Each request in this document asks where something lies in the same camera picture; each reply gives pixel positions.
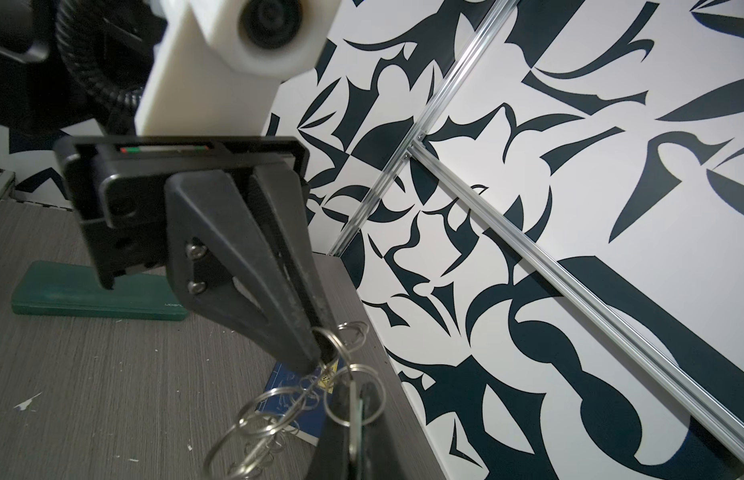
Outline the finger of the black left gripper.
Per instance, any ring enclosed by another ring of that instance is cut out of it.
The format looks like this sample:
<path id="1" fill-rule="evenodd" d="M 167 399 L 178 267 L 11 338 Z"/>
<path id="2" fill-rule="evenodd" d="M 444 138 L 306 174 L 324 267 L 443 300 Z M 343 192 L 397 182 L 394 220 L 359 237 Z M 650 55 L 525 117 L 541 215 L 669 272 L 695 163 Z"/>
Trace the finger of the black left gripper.
<path id="1" fill-rule="evenodd" d="M 335 354 L 337 323 L 314 261 L 299 175 L 284 163 L 259 165 L 247 207 L 259 233 L 248 248 L 248 336 L 271 354 Z"/>
<path id="2" fill-rule="evenodd" d="M 175 174 L 165 185 L 165 204 L 167 277 L 178 300 L 252 340 L 247 281 L 254 270 L 247 252 L 259 229 L 247 207 L 250 176 L 240 188 L 222 170 Z M 324 359 L 324 354 L 267 353 L 299 374 L 312 372 Z"/>

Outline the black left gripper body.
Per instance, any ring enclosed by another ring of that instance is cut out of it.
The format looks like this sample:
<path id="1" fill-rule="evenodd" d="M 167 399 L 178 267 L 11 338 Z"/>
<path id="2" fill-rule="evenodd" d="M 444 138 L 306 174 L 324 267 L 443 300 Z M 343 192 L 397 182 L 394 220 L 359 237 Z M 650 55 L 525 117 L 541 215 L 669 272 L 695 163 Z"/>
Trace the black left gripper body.
<path id="1" fill-rule="evenodd" d="M 66 136 L 53 145 L 101 286 L 166 264 L 164 185 L 179 173 L 222 170 L 242 185 L 259 163 L 299 177 L 310 153 L 282 136 Z"/>

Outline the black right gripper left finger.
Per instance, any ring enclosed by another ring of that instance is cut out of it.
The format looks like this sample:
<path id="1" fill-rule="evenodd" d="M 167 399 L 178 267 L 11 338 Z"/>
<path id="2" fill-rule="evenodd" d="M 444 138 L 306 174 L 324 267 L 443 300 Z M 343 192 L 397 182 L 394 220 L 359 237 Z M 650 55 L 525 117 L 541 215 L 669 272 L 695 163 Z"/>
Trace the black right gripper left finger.
<path id="1" fill-rule="evenodd" d="M 327 418 L 322 435 L 312 458 L 306 480 L 349 480 L 354 478 L 351 466 L 350 427 L 342 426 Z"/>

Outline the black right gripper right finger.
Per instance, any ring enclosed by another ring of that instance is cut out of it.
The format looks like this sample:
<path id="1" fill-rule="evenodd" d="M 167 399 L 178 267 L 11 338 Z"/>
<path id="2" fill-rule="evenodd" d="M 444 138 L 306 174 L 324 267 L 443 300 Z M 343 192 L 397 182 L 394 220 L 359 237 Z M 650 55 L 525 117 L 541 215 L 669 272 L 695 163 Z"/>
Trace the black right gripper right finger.
<path id="1" fill-rule="evenodd" d="M 356 478 L 409 479 L 385 416 L 365 424 L 382 406 L 377 387 L 364 384 L 356 395 Z"/>

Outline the single silver keyring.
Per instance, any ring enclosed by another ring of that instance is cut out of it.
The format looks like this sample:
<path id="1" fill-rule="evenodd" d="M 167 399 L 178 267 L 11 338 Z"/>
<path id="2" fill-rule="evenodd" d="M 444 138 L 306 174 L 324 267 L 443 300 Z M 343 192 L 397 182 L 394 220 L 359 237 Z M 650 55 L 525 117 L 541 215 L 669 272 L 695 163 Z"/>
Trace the single silver keyring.
<path id="1" fill-rule="evenodd" d="M 372 384 L 376 386 L 379 401 L 377 403 L 377 408 L 369 415 L 364 412 L 362 385 L 359 380 L 353 379 L 355 373 L 369 376 L 372 380 Z M 380 373 L 376 369 L 369 365 L 360 363 L 347 365 L 337 370 L 330 377 L 329 385 L 334 390 L 336 390 L 340 384 L 345 384 L 347 387 L 346 397 L 349 401 L 349 417 L 344 418 L 339 416 L 331 407 L 331 401 L 339 400 L 341 398 L 340 394 L 334 393 L 332 398 L 329 398 L 328 393 L 325 392 L 323 397 L 324 410 L 333 422 L 347 428 L 350 428 L 353 425 L 368 426 L 383 416 L 387 406 L 387 390 L 382 383 Z"/>

